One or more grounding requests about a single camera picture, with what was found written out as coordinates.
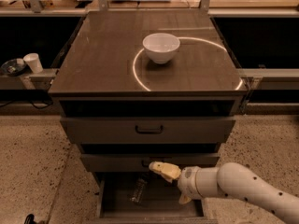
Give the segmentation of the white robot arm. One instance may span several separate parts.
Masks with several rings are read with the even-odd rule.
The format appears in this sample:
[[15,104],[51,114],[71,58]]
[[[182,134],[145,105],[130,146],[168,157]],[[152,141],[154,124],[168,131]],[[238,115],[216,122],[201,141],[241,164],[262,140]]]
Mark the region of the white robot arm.
[[149,169],[168,182],[177,180],[181,204],[191,200],[230,197],[256,205],[286,224],[299,224],[299,198],[276,189],[239,163],[180,169],[172,163],[153,161]]

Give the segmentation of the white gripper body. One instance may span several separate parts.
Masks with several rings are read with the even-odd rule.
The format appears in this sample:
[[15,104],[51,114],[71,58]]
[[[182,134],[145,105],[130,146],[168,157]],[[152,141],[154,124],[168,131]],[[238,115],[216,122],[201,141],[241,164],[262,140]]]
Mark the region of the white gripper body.
[[201,200],[202,195],[196,186],[196,175],[200,168],[197,166],[185,167],[178,179],[178,189],[181,192],[181,200]]

